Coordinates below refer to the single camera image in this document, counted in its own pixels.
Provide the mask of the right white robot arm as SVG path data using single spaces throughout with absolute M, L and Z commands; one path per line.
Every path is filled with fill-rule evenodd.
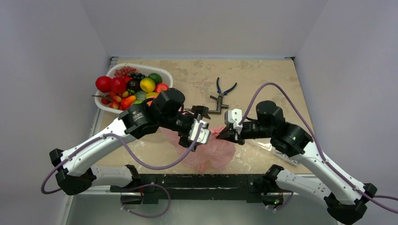
M 272 165 L 263 176 L 265 193 L 277 188 L 298 193 L 320 203 L 345 225 L 363 218 L 367 202 L 377 192 L 373 184 L 356 180 L 320 153 L 314 139 L 300 126 L 287 122 L 275 102 L 258 103 L 256 114 L 256 119 L 245 122 L 240 109 L 228 110 L 224 115 L 226 126 L 218 138 L 240 145 L 247 139 L 269 138 L 272 147 L 302 164 L 318 179 L 309 180 Z

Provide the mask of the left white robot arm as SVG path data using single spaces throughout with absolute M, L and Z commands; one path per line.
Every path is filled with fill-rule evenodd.
M 195 105 L 184 110 L 185 96 L 174 88 L 162 91 L 157 97 L 133 104 L 121 112 L 105 129 L 69 150 L 54 149 L 49 156 L 54 166 L 59 190 L 77 195 L 94 186 L 115 186 L 129 192 L 140 185 L 139 174 L 132 165 L 101 167 L 97 162 L 120 147 L 127 147 L 159 128 L 177 132 L 178 144 L 186 152 L 208 143 L 208 108 Z

